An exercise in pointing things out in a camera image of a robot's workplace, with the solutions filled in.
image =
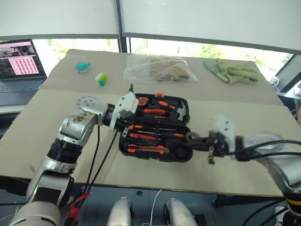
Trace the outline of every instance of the hammer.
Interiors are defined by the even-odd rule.
[[[185,104],[183,103],[183,101],[181,101],[181,103],[182,103],[183,108],[178,107],[177,112],[179,113],[178,120],[183,121],[183,116],[186,115],[186,107],[185,107]]]

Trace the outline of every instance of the red zip tie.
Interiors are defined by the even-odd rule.
[[[91,192],[86,192],[86,193],[83,193],[76,201],[74,201],[72,204],[71,204],[71,207],[70,207],[70,211],[67,213],[67,219],[68,218],[73,218],[73,222],[70,226],[74,226],[79,218],[79,208],[75,208],[74,207],[74,204],[83,200],[83,199],[86,199],[87,197],[89,197],[91,194]]]

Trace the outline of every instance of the black tool case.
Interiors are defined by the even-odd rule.
[[[139,104],[134,124],[121,133],[119,150],[124,155],[141,159],[179,162],[191,159],[193,151],[185,137],[190,131],[186,127],[190,120],[188,102],[183,98],[164,96],[161,93],[136,94],[136,98]],[[178,108],[183,115],[182,121],[179,119]]]

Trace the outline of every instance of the clear plastic bag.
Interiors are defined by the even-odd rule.
[[[133,54],[123,72],[127,81],[152,84],[162,81],[197,81],[187,62],[178,56]]]

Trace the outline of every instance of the towel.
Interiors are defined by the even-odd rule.
[[[255,84],[262,74],[256,68],[241,62],[230,62],[216,59],[216,66],[221,70],[221,75],[229,78],[229,83],[242,82]]]

